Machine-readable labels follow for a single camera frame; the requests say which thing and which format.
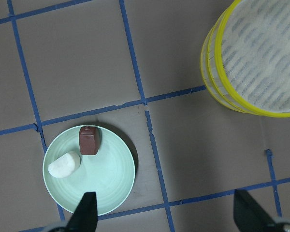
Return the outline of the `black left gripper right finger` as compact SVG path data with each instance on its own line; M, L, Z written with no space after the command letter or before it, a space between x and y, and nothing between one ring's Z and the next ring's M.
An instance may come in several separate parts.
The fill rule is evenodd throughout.
M234 192L233 220L240 232L273 232L276 227L275 221L244 189Z

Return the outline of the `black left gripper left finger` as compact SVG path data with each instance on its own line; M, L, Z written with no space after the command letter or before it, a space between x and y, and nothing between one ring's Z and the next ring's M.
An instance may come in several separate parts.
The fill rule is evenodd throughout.
M66 232L95 232L98 224L96 192L86 192L68 221Z

